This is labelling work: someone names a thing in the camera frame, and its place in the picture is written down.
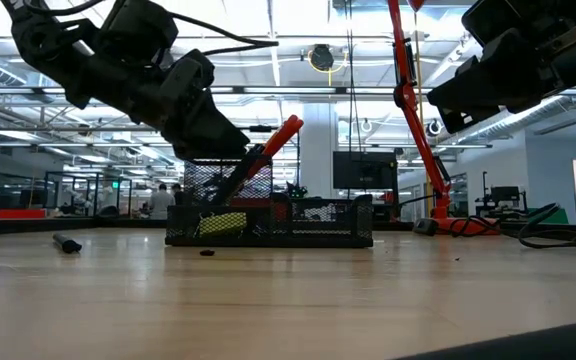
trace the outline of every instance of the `computer monitor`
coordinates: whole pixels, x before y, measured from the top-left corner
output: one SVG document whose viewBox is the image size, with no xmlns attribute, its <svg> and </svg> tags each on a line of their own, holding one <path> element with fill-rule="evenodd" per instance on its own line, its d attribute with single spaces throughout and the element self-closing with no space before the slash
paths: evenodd
<svg viewBox="0 0 576 360">
<path fill-rule="evenodd" d="M 519 201 L 518 186 L 497 186 L 490 189 L 490 198 L 493 202 Z"/>
<path fill-rule="evenodd" d="M 332 163 L 335 189 L 391 190 L 397 187 L 397 156 L 394 153 L 335 151 Z"/>
</svg>

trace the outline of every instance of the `wire mesh basket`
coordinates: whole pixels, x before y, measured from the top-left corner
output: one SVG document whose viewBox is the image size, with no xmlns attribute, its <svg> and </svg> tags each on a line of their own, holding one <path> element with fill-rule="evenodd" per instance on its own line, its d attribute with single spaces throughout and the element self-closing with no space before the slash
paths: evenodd
<svg viewBox="0 0 576 360">
<path fill-rule="evenodd" d="M 269 206 L 168 207 L 166 245 L 261 246 L 269 238 Z"/>
<path fill-rule="evenodd" d="M 242 160 L 205 160 L 186 162 L 184 169 L 185 205 L 227 205 L 233 199 L 268 199 L 272 192 L 272 161 L 267 156 L 258 155 L 254 161 L 264 161 L 266 165 L 250 179 L 235 181 L 235 186 L 226 192 L 229 196 L 221 196 L 220 189 L 232 175 Z M 216 197 L 224 197 L 224 201 L 217 201 Z"/>
<path fill-rule="evenodd" d="M 291 200 L 273 194 L 270 223 L 273 238 L 330 239 L 372 246 L 372 196 Z"/>
</svg>

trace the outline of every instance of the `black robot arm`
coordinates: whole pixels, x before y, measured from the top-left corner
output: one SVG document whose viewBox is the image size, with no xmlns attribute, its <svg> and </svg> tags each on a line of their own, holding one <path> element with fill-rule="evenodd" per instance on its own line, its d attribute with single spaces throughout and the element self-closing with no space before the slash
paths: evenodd
<svg viewBox="0 0 576 360">
<path fill-rule="evenodd" d="M 428 94 L 449 133 L 576 86 L 576 0 L 479 0 L 462 23 L 483 56 Z"/>
<path fill-rule="evenodd" d="M 21 57 L 58 82 L 73 105 L 83 109 L 95 98 L 148 124 L 179 158 L 245 152 L 249 139 L 215 106 L 214 65 L 206 56 L 193 50 L 163 65 L 178 30 L 173 14 L 161 6 L 116 0 L 98 29 L 88 19 L 59 22 L 53 15 L 63 13 L 49 10 L 43 0 L 1 1 Z"/>
</svg>

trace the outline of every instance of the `white column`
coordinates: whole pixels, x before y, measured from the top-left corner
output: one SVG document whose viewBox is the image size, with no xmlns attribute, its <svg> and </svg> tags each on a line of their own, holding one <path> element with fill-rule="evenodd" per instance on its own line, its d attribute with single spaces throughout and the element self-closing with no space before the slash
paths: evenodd
<svg viewBox="0 0 576 360">
<path fill-rule="evenodd" d="M 334 104 L 304 104 L 301 128 L 301 185 L 308 197 L 336 198 L 332 188 L 332 152 L 337 149 L 337 122 Z"/>
</svg>

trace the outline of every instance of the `wooden table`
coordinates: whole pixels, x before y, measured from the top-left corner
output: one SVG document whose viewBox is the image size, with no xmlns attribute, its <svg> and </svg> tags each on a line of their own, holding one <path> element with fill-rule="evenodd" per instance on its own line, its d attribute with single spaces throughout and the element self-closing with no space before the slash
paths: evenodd
<svg viewBox="0 0 576 360">
<path fill-rule="evenodd" d="M 0 359 L 385 359 L 576 322 L 576 249 L 376 233 L 373 249 L 0 236 Z"/>
</svg>

